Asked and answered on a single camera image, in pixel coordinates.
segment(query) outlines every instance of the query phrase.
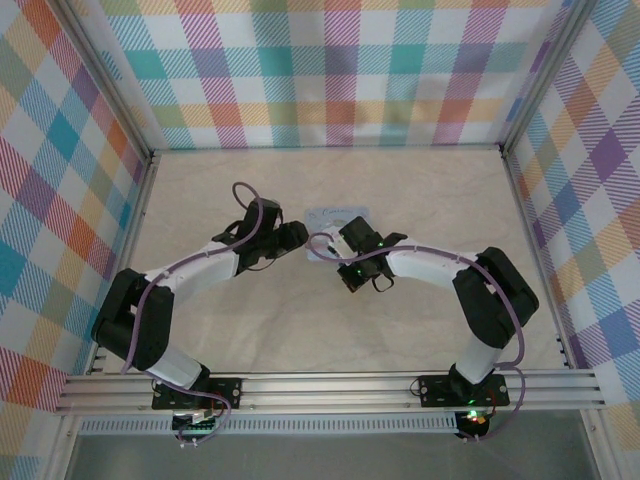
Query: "plaid wallpaper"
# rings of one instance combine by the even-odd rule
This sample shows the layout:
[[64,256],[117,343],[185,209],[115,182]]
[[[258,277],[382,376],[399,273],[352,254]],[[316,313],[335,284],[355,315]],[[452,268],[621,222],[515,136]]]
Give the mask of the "plaid wallpaper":
[[0,479],[26,479],[143,164],[45,0],[0,0],[0,65]]
[[572,0],[73,3],[150,143],[192,149],[496,143]]
[[511,163],[580,367],[640,471],[640,0],[599,2]]

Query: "black mounting plate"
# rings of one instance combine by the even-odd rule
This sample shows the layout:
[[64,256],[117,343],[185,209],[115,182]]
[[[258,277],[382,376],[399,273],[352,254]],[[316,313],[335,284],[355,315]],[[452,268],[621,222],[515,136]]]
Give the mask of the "black mounting plate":
[[[198,391],[215,393],[226,398],[231,403],[232,409],[240,407],[242,396],[241,378],[215,378],[209,377],[203,384],[199,384]],[[196,397],[176,392],[162,383],[154,388],[152,410],[208,410],[212,407],[218,410],[223,407],[222,402],[211,400],[207,397]]]
[[509,392],[504,375],[491,374],[475,395],[461,399],[449,387],[449,375],[422,375],[418,377],[421,407],[497,407],[509,405]]

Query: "floor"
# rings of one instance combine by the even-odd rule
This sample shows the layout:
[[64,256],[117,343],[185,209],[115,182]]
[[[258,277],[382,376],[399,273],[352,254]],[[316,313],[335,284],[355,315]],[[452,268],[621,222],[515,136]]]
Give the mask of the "floor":
[[[524,368],[561,368],[556,329],[497,151],[306,149],[211,151],[160,161],[132,266],[166,265],[204,246],[243,211],[237,180],[278,200],[285,220],[308,208],[364,205],[383,236],[433,246],[503,249],[541,301],[525,328]],[[213,371],[448,369],[470,331],[457,297],[398,279],[383,294],[351,294],[335,268],[299,249],[263,272],[245,272],[173,315],[172,343]],[[503,355],[511,359],[512,341]],[[120,361],[111,358],[107,369]]]

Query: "aluminum rail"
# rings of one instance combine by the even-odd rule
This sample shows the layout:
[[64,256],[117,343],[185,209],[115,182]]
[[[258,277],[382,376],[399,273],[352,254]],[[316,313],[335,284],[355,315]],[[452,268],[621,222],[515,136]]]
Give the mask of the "aluminum rail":
[[[455,411],[422,408],[409,386],[431,372],[381,373],[238,373],[216,377],[243,379],[239,412],[255,414],[409,413]],[[521,380],[505,376],[513,409]],[[523,410],[583,410],[604,408],[602,392],[591,370],[528,370]],[[151,380],[142,374],[97,374],[69,377],[60,398],[59,415],[166,414],[151,410]]]

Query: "purple cable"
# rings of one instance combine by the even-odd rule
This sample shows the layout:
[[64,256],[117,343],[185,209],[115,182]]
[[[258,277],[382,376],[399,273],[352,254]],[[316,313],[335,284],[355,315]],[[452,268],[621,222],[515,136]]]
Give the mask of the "purple cable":
[[149,285],[147,285],[147,288],[144,289],[144,292],[142,292],[142,295],[140,296],[140,300],[138,301],[138,308],[136,310],[136,316],[135,316],[135,319],[133,321],[133,330],[131,332],[131,344],[129,346],[129,352],[127,353],[127,359],[124,362],[124,366],[122,367],[122,370],[120,370],[121,374],[124,375],[125,373],[127,373],[129,368],[131,368],[131,364],[133,363],[133,357],[135,357],[135,355],[136,355],[136,349],[138,348],[138,337],[140,335],[140,322],[142,320],[142,309],[143,309],[144,304],[147,301],[147,297],[149,296],[149,293],[151,292],[153,287],[155,287],[161,280],[163,280],[165,278],[166,274],[171,274],[171,273],[175,272],[178,268],[180,268],[180,267],[182,267],[184,265],[187,265],[188,263],[191,263],[194,260],[198,260],[198,259],[203,258],[203,257],[208,257],[210,255],[218,255],[220,253],[225,253],[225,252],[228,252],[230,250],[233,250],[236,247],[239,247],[240,245],[244,245],[249,240],[251,240],[251,238],[258,232],[258,229],[260,228],[260,224],[262,223],[262,215],[264,213],[264,205],[262,203],[262,198],[260,198],[260,195],[258,194],[256,189],[253,188],[248,183],[245,183],[245,182],[236,182],[236,183],[234,183],[233,186],[231,187],[231,190],[233,192],[233,196],[238,201],[240,206],[245,208],[245,210],[246,210],[247,207],[240,201],[240,198],[238,197],[238,194],[236,192],[236,189],[238,187],[245,187],[246,189],[248,189],[253,194],[254,198],[258,202],[258,219],[256,220],[256,224],[254,225],[253,230],[251,230],[251,232],[249,232],[249,235],[247,235],[246,237],[238,240],[236,243],[234,243],[232,245],[227,245],[226,247],[218,248],[218,249],[215,249],[215,250],[210,250],[210,251],[207,251],[207,252],[198,252],[198,253],[195,253],[195,254],[191,255],[190,257],[183,258],[182,260],[180,260],[180,261],[174,263],[173,265],[167,267],[167,269],[165,271],[163,271],[160,274],[158,274],[158,276],[156,278],[154,278],[153,280],[151,280],[151,282],[149,282]]
[[433,248],[433,247],[423,247],[421,245],[415,245],[415,246],[413,246],[413,245],[400,245],[400,246],[395,246],[395,247],[385,247],[385,248],[381,248],[380,250],[376,250],[375,252],[367,253],[365,255],[360,255],[358,257],[346,258],[346,259],[335,258],[335,257],[327,257],[326,255],[323,255],[322,253],[318,252],[315,249],[315,247],[311,244],[311,241],[316,237],[328,237],[330,239],[333,239],[333,237],[331,235],[329,235],[328,233],[318,232],[318,233],[312,234],[309,237],[309,240],[307,240],[307,248],[309,250],[311,250],[311,252],[316,257],[318,257],[318,258],[320,258],[322,260],[325,260],[327,262],[353,263],[353,262],[360,262],[362,260],[366,260],[366,259],[371,258],[371,257],[375,257],[376,255],[380,255],[381,253],[388,253],[388,252],[423,252],[423,253],[430,253],[432,255],[437,255],[439,257],[448,258],[450,260],[455,260],[457,262],[464,263],[465,265],[469,265],[470,267],[474,268],[496,290],[496,293],[500,297],[500,300],[502,300],[502,303],[504,304],[505,308],[507,309],[507,312],[509,313],[509,317],[511,317],[511,321],[513,322],[513,326],[514,326],[515,331],[516,331],[516,336],[518,337],[518,347],[519,348],[518,348],[518,355],[516,356],[515,360],[513,360],[511,362],[496,363],[495,366],[496,367],[501,367],[501,368],[510,368],[510,367],[515,367],[515,366],[519,365],[520,362],[522,362],[522,359],[524,358],[524,348],[525,348],[524,347],[524,333],[522,332],[522,327],[520,326],[520,322],[518,321],[518,315],[516,314],[515,310],[513,309],[513,305],[511,305],[511,302],[509,301],[509,298],[507,298],[507,294],[504,293],[504,290],[502,290],[502,287],[498,284],[496,279],[493,278],[493,276],[487,270],[482,268],[480,265],[478,265],[473,260],[469,260],[468,258],[461,257],[459,255],[456,255],[455,253],[447,252],[445,250],[440,250],[438,248]]
[[156,382],[163,383],[164,385],[166,385],[167,387],[171,388],[172,390],[175,390],[177,392],[184,393],[184,394],[187,394],[187,395],[193,395],[194,397],[211,398],[212,400],[216,400],[218,402],[221,402],[224,405],[225,414],[224,414],[224,417],[222,417],[222,420],[220,420],[220,423],[216,422],[216,423],[218,423],[216,428],[211,433],[208,433],[207,435],[202,437],[197,442],[192,442],[192,443],[185,442],[183,440],[183,438],[182,438],[182,430],[179,430],[178,431],[178,438],[182,442],[182,445],[193,445],[194,447],[197,447],[198,445],[201,445],[202,443],[206,442],[207,440],[210,440],[213,437],[215,437],[218,434],[218,430],[220,430],[229,421],[229,418],[231,417],[231,403],[226,398],[221,397],[220,395],[216,395],[215,393],[194,392],[193,390],[187,390],[186,388],[183,388],[183,387],[181,387],[179,385],[175,385],[175,384],[173,384],[171,382],[167,382],[167,381],[161,379],[160,377],[155,376],[153,373],[149,373],[149,372],[145,372],[145,373],[147,375],[149,375],[151,378],[153,378]]

